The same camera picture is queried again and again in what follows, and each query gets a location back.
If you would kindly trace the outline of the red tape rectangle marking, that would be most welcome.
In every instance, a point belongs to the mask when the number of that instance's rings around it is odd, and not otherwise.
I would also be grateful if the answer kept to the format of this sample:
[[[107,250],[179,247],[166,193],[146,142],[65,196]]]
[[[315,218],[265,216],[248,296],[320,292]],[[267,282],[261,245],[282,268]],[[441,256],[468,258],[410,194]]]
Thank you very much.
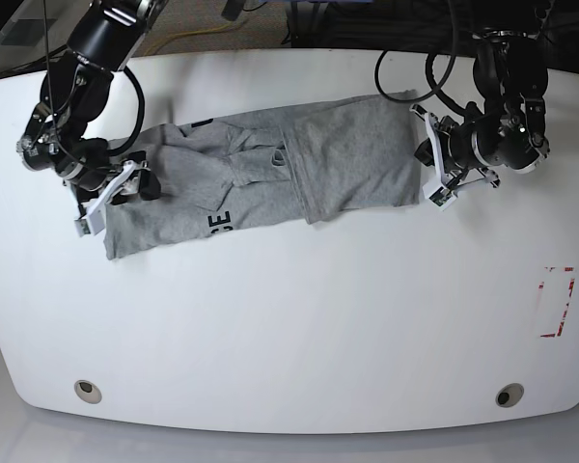
[[[545,268],[538,287],[535,331],[540,339],[554,339],[562,335],[575,287],[574,267]]]

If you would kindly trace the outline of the grey T-shirt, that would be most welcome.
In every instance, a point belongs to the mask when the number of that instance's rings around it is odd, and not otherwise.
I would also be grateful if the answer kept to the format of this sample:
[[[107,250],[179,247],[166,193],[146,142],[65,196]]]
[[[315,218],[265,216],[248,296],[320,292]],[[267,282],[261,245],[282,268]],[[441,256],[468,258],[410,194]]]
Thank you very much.
[[[161,186],[106,209],[106,256],[419,201],[410,111],[378,95],[263,109],[140,134]]]

